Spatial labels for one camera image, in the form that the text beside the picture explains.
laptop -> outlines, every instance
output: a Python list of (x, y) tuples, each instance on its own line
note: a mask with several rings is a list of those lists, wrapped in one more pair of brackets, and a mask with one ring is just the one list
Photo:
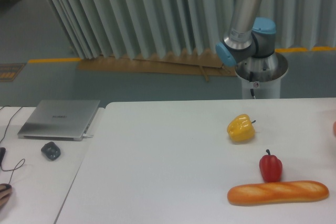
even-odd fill
[(42, 100), (18, 132), (19, 138), (80, 141), (99, 100)]

laptop logo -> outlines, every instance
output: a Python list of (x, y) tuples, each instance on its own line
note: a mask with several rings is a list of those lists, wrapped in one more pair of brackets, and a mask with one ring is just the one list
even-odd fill
[(66, 115), (53, 115), (52, 118), (67, 118)]

vertical blinds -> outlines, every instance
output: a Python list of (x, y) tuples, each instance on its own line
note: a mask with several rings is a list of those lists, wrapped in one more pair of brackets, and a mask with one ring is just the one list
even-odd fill
[[(80, 58), (200, 55), (228, 30), (235, 0), (49, 0)], [(262, 0), (276, 47), (336, 46), (336, 0)]]

bread loaf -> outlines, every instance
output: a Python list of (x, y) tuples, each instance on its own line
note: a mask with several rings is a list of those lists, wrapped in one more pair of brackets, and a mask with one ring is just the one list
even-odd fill
[(232, 205), (250, 206), (283, 202), (311, 202), (326, 199), (328, 188), (309, 180), (236, 186), (227, 193)]

red bell pepper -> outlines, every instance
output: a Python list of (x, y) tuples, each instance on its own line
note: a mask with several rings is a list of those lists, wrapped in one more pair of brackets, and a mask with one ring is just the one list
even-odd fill
[(265, 182), (278, 182), (282, 173), (282, 162), (275, 156), (271, 155), (269, 150), (266, 150), (268, 155), (261, 158), (259, 168)]

